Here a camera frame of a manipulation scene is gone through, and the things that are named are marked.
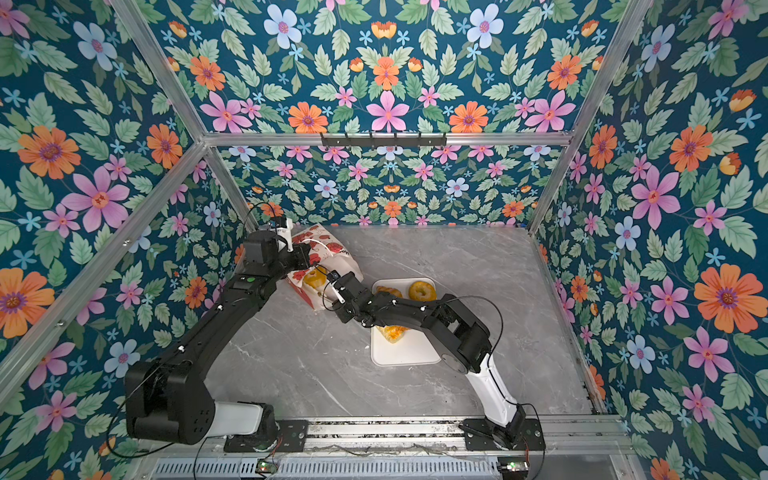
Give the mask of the yellow fake croissant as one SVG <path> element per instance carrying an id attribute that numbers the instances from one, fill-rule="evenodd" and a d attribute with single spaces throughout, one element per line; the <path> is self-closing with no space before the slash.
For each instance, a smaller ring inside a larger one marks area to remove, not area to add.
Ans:
<path id="1" fill-rule="evenodd" d="M 402 298 L 403 294 L 399 289 L 392 288 L 392 287 L 386 287 L 386 286 L 378 286 L 376 288 L 377 293 L 388 293 L 391 294 L 397 298 Z"/>

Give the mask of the yellow fake ring bread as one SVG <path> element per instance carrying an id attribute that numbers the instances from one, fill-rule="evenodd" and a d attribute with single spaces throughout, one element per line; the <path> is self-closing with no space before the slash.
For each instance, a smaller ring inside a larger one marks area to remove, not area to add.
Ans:
<path id="1" fill-rule="evenodd" d="M 377 330 L 390 344 L 399 342 L 408 331 L 407 328 L 401 326 L 378 327 Z"/>

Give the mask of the red white paper bag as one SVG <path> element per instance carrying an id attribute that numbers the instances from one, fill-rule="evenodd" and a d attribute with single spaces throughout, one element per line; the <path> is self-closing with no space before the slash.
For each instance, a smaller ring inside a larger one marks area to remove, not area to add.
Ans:
<path id="1" fill-rule="evenodd" d="M 318 292 L 303 285 L 303 277 L 310 271 L 318 269 L 325 274 L 336 270 L 340 275 L 352 272 L 359 281 L 364 275 L 357 261 L 349 250 L 325 227 L 316 224 L 292 237 L 293 244 L 306 244 L 310 247 L 310 268 L 303 271 L 291 272 L 287 282 L 293 291 L 306 303 L 309 308 L 318 312 L 332 303 L 323 301 L 322 291 Z"/>

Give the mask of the yellow fake bagel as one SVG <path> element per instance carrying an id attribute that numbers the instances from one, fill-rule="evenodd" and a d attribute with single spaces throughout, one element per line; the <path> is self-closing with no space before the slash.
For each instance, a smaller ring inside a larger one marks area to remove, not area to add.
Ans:
<path id="1" fill-rule="evenodd" d="M 408 288 L 410 300 L 431 302 L 437 299 L 437 291 L 434 285 L 427 281 L 415 281 Z"/>

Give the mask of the yellow fluted fake cake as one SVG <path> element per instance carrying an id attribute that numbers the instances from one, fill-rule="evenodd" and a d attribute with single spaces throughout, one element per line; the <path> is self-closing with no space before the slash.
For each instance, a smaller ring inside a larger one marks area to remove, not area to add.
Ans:
<path id="1" fill-rule="evenodd" d="M 315 291 L 322 291 L 327 283 L 327 275 L 318 269 L 308 272 L 302 279 L 303 285 Z"/>

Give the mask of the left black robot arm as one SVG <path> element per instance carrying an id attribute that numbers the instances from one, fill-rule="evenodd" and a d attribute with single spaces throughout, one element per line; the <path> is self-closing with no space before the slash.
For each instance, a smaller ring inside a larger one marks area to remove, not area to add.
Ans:
<path id="1" fill-rule="evenodd" d="M 310 246 L 255 231 L 241 265 L 202 318 L 152 361 L 124 378 L 126 430 L 136 439 L 194 445 L 208 437 L 257 435 L 273 442 L 277 426 L 260 403 L 217 401 L 205 380 L 224 347 L 275 293 L 279 281 L 310 266 Z"/>

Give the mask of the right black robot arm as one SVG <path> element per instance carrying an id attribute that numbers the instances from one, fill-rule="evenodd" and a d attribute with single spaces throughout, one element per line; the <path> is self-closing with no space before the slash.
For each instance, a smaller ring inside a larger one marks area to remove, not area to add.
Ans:
<path id="1" fill-rule="evenodd" d="M 493 441 L 510 449 L 522 440 L 526 413 L 500 377 L 490 331 L 453 295 L 439 300 L 411 300 L 374 292 L 352 273 L 329 273 L 338 318 L 365 328 L 404 327 L 423 333 L 442 361 L 464 374 L 483 407 Z"/>

